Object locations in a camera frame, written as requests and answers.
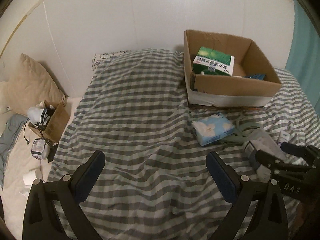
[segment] plaid bedsheet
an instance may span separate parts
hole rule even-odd
[[[93,151],[105,153],[105,168],[88,199],[85,215],[103,239],[207,239],[221,223],[226,203],[205,166],[217,151],[239,175],[256,179],[239,146],[201,147],[191,122],[215,113],[191,110],[184,84],[183,54],[145,49],[96,65],[73,122],[61,138],[48,181],[73,173]],[[260,111],[244,111],[275,140],[281,130],[290,142],[320,147],[319,118],[286,70],[276,70],[283,87]],[[222,111],[235,120],[240,111]],[[289,225],[297,200],[284,196]],[[56,205],[69,237],[74,237]],[[237,236],[245,233],[254,204]]]

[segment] curtain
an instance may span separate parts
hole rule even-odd
[[[309,17],[294,1],[294,31],[286,69],[295,76],[320,115],[320,37]]]

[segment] mattress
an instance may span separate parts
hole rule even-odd
[[[66,110],[71,116],[69,123],[73,120],[74,111],[80,100],[81,98],[67,98]],[[20,191],[24,188],[23,175],[30,170],[39,168],[40,165],[40,161],[33,158],[30,153],[32,142],[38,136],[27,127],[25,136],[30,141],[30,144],[27,145],[22,129],[7,161],[3,191],[0,189],[5,223],[17,240],[22,239],[23,216],[27,203],[26,197],[20,194]],[[51,163],[46,160],[41,161],[44,181],[48,177],[50,168]]]
[[[205,166],[216,151],[239,174],[256,180],[241,147],[201,147],[191,122],[216,109],[190,109],[184,83],[183,54],[145,49],[127,52],[96,66],[73,122],[61,138],[48,181],[72,174],[95,150],[106,163],[87,200],[80,204],[103,239],[207,239],[222,222],[230,204],[222,198]],[[259,111],[221,111],[234,121],[259,122],[277,140],[320,146],[320,122],[295,78],[276,69],[282,88]],[[291,163],[302,163],[290,157]],[[289,226],[298,201],[284,196]],[[237,236],[242,236],[253,203]],[[66,233],[75,237],[59,203]]]

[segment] large cardboard box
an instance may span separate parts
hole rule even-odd
[[[54,111],[52,117],[50,118],[47,127],[42,132],[43,136],[52,142],[58,143],[63,134],[63,131],[68,124],[70,115],[64,108],[62,103],[51,103],[44,101],[46,107],[52,105],[56,110]],[[31,123],[28,123],[28,127],[39,137],[42,137],[40,131]]]
[[[193,73],[192,63],[201,46],[235,56],[233,76]],[[184,33],[184,65],[191,104],[261,107],[281,88],[281,82],[266,56],[253,40],[243,37],[187,30]],[[264,80],[234,77],[253,74],[266,76]]]

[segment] screw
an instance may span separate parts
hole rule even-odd
[[[71,176],[70,176],[69,174],[64,175],[64,176],[62,177],[62,180],[63,180],[63,181],[68,181],[69,179],[71,179]]]
[[[241,175],[241,180],[243,181],[248,181],[249,180],[249,177],[247,175]]]
[[[34,185],[38,185],[40,183],[40,179],[35,179],[34,181],[33,181],[33,184]]]
[[[277,185],[278,184],[278,182],[275,179],[271,179],[270,182],[271,182],[272,185]]]

